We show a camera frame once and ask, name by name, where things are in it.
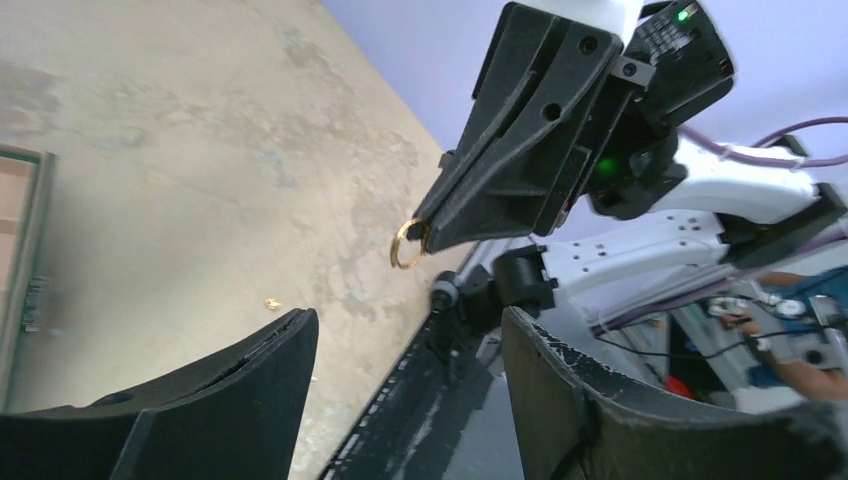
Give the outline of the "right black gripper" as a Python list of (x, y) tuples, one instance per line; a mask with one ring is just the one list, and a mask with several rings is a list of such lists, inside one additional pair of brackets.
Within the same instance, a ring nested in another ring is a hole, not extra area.
[(637, 35), (562, 39), (570, 20), (518, 2), (502, 10), (457, 145), (414, 217), (428, 254), (551, 234), (582, 195), (618, 220), (683, 182), (654, 48)]

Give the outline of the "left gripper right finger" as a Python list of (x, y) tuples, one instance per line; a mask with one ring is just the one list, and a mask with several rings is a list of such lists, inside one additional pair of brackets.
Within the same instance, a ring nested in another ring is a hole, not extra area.
[(637, 381), (502, 315), (504, 365), (528, 479), (843, 479), (847, 406), (750, 415)]

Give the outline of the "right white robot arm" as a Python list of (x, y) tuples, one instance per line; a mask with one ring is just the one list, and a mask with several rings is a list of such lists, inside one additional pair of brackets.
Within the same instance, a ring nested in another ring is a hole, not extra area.
[(698, 1), (509, 2), (459, 142), (396, 240), (427, 255), (541, 237), (499, 255), (485, 289), (532, 313), (642, 279), (585, 314), (594, 333), (834, 241), (847, 196), (809, 160), (687, 127), (734, 74)]

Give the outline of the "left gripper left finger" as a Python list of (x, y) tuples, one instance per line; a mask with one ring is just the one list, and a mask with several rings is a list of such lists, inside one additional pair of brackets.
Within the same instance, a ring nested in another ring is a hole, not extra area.
[(1, 418), (5, 479), (284, 479), (319, 321), (294, 309), (243, 340), (89, 406)]

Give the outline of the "green jewelry box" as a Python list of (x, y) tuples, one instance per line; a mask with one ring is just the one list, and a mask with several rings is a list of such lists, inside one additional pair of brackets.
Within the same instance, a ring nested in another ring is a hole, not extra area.
[(55, 183), (57, 157), (12, 145), (1, 146), (1, 407), (24, 332), (40, 325), (49, 278), (43, 273), (44, 235)]

